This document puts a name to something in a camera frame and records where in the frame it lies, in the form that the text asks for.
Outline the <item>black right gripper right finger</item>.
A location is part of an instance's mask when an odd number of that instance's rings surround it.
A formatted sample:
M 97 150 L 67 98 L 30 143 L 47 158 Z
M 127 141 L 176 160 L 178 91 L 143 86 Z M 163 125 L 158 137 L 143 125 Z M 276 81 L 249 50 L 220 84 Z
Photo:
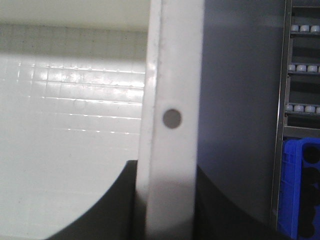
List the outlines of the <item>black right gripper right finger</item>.
M 194 214 L 196 240 L 288 240 L 229 200 L 198 166 Z

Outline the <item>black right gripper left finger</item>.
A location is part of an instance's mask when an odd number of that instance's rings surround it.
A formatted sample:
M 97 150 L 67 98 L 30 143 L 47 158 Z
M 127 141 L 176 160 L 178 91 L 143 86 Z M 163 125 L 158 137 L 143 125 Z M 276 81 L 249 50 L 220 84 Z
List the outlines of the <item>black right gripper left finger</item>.
M 129 240 L 132 235 L 137 161 L 128 160 L 105 194 L 50 240 Z

